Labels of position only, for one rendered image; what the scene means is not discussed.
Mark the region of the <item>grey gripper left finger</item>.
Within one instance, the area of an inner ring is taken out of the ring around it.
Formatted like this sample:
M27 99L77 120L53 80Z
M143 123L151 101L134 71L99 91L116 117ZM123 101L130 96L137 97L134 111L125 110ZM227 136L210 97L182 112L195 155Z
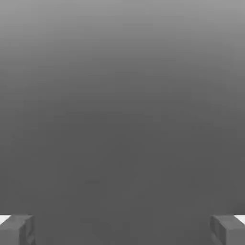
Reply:
M36 245L35 216L0 214L0 245Z

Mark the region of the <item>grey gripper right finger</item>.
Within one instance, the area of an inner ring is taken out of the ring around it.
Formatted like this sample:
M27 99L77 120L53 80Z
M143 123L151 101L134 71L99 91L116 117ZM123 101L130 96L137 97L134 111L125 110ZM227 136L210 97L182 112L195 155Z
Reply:
M245 245L245 215L212 215L213 245Z

